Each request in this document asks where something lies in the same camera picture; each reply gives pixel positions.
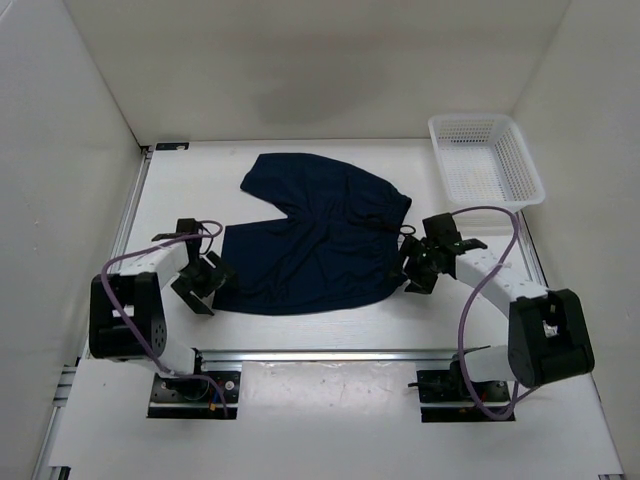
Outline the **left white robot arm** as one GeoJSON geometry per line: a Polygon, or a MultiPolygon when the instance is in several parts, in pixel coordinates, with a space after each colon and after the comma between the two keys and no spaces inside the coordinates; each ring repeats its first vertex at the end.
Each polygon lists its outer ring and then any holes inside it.
{"type": "Polygon", "coordinates": [[[237,284],[236,272],[213,251],[223,230],[215,220],[181,218],[149,247],[107,261],[91,282],[91,355],[174,377],[188,400],[205,396],[210,377],[201,369],[202,355],[170,336],[162,292],[170,287],[192,313],[214,315],[214,293],[237,284]]]}

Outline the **navy blue shorts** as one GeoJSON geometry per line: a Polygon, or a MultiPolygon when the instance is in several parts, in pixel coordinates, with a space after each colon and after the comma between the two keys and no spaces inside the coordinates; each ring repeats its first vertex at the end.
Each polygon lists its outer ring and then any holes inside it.
{"type": "Polygon", "coordinates": [[[240,188],[283,218],[230,225],[221,257],[237,275],[217,310],[304,315],[380,302],[405,281],[391,271],[412,205],[387,180],[306,153],[258,156],[240,188]]]}

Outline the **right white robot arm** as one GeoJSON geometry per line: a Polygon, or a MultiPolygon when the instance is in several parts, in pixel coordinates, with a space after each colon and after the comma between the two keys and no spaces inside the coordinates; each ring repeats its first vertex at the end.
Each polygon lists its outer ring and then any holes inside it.
{"type": "Polygon", "coordinates": [[[423,238],[405,237],[393,269],[408,279],[407,291],[430,294],[439,277],[448,275],[507,319],[506,344],[458,347],[449,375],[455,396],[470,400],[490,381],[533,389],[593,371],[595,356],[576,293],[525,279],[481,240],[463,238],[450,213],[425,219],[423,228],[423,238]]]}

